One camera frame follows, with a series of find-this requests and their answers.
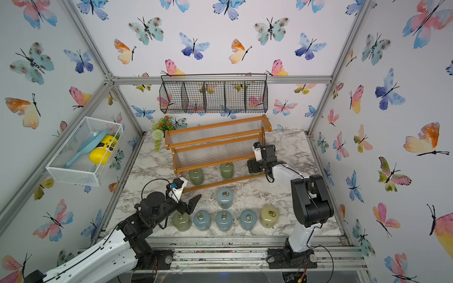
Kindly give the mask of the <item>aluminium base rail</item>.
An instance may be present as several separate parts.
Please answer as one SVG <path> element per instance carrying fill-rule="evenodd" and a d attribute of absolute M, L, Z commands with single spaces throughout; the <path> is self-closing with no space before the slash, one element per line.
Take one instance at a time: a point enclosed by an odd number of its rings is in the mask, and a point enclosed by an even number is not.
<path fill-rule="evenodd" d="M 150 237 L 148 244 L 157 250 L 171 250 L 171 271 L 268 271 L 270 249 L 280 249 L 286 237 Z M 316 245 L 317 268 L 314 271 L 366 272 L 368 266 L 358 247 L 345 237 L 319 236 Z"/>

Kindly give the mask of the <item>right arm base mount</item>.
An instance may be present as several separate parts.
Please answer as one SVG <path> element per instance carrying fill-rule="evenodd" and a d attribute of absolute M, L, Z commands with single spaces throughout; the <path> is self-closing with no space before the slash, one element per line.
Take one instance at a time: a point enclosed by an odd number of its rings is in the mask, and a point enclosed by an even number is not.
<path fill-rule="evenodd" d="M 317 268 L 317 258 L 313 250 L 295 253 L 290 248 L 269 249 L 265 259 L 269 269 Z"/>

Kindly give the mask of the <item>artificial flower plant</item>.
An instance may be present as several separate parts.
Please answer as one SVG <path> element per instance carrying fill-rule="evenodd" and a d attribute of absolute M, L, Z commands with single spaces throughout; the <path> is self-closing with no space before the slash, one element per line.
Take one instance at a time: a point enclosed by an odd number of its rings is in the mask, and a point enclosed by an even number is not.
<path fill-rule="evenodd" d="M 158 152 L 160 150 L 166 132 L 175 129 L 175 120 L 173 117 L 168 115 L 165 115 L 158 121 L 153 122 L 151 136 L 155 143 L 155 152 Z"/>

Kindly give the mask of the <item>green canister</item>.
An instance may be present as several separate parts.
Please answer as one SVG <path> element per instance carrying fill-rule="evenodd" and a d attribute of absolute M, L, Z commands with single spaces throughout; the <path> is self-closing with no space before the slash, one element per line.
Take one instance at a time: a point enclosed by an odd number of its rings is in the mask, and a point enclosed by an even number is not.
<path fill-rule="evenodd" d="M 221 176 L 224 179 L 231 179 L 234 176 L 234 164 L 231 162 L 223 163 L 219 167 Z"/>
<path fill-rule="evenodd" d="M 191 227 L 191 217 L 187 213 L 176 212 L 172 217 L 172 225 L 178 231 L 185 232 Z"/>
<path fill-rule="evenodd" d="M 194 169 L 188 172 L 189 179 L 194 186 L 202 185 L 204 182 L 204 171 L 202 169 Z"/>

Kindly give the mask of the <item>white mesh wall basket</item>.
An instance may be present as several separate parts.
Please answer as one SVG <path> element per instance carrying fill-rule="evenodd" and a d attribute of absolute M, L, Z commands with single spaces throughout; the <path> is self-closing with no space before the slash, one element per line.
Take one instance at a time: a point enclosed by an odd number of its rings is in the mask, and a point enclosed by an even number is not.
<path fill-rule="evenodd" d="M 105 165 L 96 165 L 89 159 L 89 154 L 82 155 L 70 168 L 64 169 L 64 165 L 78 152 L 80 146 L 96 131 L 108 129 L 107 135 L 117 138 L 117 144 Z M 124 128 L 121 123 L 101 120 L 92 117 L 84 117 L 74 128 L 68 138 L 60 146 L 56 154 L 46 165 L 46 171 L 56 181 L 83 186 L 100 186 L 100 176 L 105 167 L 114 161 L 119 151 L 119 143 Z"/>

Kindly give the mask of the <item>wooden three-tier shelf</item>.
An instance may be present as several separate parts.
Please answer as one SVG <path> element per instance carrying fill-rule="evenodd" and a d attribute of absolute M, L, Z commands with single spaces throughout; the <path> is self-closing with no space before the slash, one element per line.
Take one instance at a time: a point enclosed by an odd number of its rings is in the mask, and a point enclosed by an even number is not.
<path fill-rule="evenodd" d="M 271 131 L 269 119 L 262 115 L 167 131 L 165 147 L 172 152 L 174 173 L 188 178 L 190 171 L 254 158 L 253 144 L 264 143 L 265 133 Z"/>

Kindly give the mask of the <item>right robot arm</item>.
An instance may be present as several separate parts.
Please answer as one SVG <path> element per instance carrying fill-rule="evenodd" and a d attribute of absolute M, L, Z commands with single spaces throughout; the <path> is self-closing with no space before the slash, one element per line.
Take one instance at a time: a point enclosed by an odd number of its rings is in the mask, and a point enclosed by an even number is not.
<path fill-rule="evenodd" d="M 290 255 L 300 255 L 312 249 L 311 242 L 318 230 L 334 214 L 326 183 L 320 175 L 304 175 L 275 158 L 247 161 L 250 173 L 264 173 L 270 183 L 275 181 L 291 190 L 293 211 L 297 219 L 287 239 Z"/>

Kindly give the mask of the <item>blue canister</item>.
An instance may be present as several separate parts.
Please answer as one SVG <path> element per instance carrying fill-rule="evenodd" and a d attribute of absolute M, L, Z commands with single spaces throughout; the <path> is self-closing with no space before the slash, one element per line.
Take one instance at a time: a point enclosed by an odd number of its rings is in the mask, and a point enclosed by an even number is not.
<path fill-rule="evenodd" d="M 227 232 L 232 227 L 233 217 L 228 211 L 220 211 L 216 215 L 215 223 L 220 231 Z"/>
<path fill-rule="evenodd" d="M 245 231 L 251 231 L 256 226 L 257 219 L 257 214 L 251 209 L 245 209 L 239 217 L 240 225 Z"/>
<path fill-rule="evenodd" d="M 229 187 L 222 187 L 217 192 L 217 202 L 222 209 L 229 209 L 234 202 L 234 192 Z"/>
<path fill-rule="evenodd" d="M 193 223 L 200 231 L 207 231 L 211 227 L 211 214 L 206 210 L 200 210 L 194 213 Z"/>

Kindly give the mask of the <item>light blue dustpan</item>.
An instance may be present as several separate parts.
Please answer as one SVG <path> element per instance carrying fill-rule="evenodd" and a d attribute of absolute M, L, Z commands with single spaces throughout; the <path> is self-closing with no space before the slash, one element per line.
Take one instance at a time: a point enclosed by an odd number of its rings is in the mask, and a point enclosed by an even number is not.
<path fill-rule="evenodd" d="M 70 168 L 82 155 L 89 154 L 91 151 L 93 151 L 97 145 L 105 138 L 107 133 L 109 132 L 108 129 L 104 129 L 102 131 L 96 131 L 94 132 L 79 148 L 78 152 L 75 154 L 75 156 L 68 161 L 64 165 L 64 169 Z"/>

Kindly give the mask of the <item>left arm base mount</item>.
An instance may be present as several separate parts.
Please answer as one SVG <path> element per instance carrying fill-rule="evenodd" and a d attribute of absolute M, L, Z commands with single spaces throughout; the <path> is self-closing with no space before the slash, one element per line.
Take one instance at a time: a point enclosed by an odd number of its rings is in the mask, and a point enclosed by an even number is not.
<path fill-rule="evenodd" d="M 147 246 L 139 250 L 138 263 L 134 270 L 166 271 L 170 270 L 174 252 Z"/>

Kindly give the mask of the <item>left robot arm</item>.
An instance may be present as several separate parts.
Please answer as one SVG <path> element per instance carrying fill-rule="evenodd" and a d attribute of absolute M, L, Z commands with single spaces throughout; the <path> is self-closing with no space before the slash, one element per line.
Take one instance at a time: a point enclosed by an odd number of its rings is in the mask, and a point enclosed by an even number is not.
<path fill-rule="evenodd" d="M 139 262 L 151 265 L 156 256 L 146 238 L 171 214 L 190 215 L 201 195 L 188 202 L 175 201 L 162 192 L 152 192 L 135 205 L 136 212 L 97 244 L 60 266 L 28 274 L 26 283 L 106 283 L 136 268 Z"/>

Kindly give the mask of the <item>yellow-green canister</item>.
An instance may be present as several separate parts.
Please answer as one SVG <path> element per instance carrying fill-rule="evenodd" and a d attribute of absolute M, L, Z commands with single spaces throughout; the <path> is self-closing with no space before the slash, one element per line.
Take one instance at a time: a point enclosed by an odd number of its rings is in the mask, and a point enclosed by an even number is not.
<path fill-rule="evenodd" d="M 267 229 L 273 228 L 278 222 L 279 217 L 279 210 L 275 206 L 265 206 L 260 213 L 260 224 Z"/>

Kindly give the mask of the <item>yellow bottle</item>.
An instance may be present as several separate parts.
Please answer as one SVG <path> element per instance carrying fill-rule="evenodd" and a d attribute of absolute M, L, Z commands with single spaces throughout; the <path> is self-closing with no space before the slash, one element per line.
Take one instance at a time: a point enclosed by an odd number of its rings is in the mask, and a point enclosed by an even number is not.
<path fill-rule="evenodd" d="M 117 144 L 117 138 L 106 135 L 101 142 L 89 154 L 89 159 L 96 165 L 105 165 L 111 156 L 114 147 Z"/>

